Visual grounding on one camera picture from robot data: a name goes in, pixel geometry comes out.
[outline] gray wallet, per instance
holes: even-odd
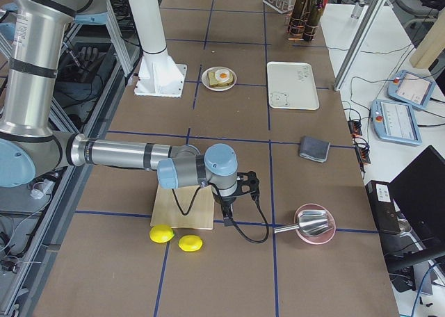
[[[303,136],[300,144],[300,156],[315,162],[326,162],[330,145],[329,142]]]

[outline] fried egg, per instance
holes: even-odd
[[[227,69],[218,69],[215,71],[215,78],[218,82],[227,82],[230,79],[230,71]]]

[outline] pink plate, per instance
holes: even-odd
[[[300,233],[300,231],[298,229],[296,229],[297,235],[306,243],[309,244],[325,244],[327,242],[329,242],[335,235],[335,221],[334,221],[334,217],[332,216],[332,214],[325,208],[320,206],[319,204],[303,204],[299,209],[297,209],[297,211],[295,212],[295,215],[293,217],[293,222],[295,223],[297,218],[298,218],[298,214],[301,211],[304,211],[306,209],[322,209],[324,211],[326,211],[327,213],[327,219],[329,221],[329,223],[333,226],[333,228],[330,231],[325,232],[324,234],[321,234],[320,236],[316,236],[316,237],[307,237],[304,236]]]

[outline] sandwich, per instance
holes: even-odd
[[[234,75],[227,69],[218,69],[207,73],[211,88],[224,88],[234,83]]]

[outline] lemon half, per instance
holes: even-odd
[[[175,237],[173,229],[167,225],[155,225],[150,230],[150,238],[156,243],[167,243],[170,239]]]
[[[185,252],[194,252],[202,247],[202,239],[196,235],[186,235],[179,239],[178,245]]]

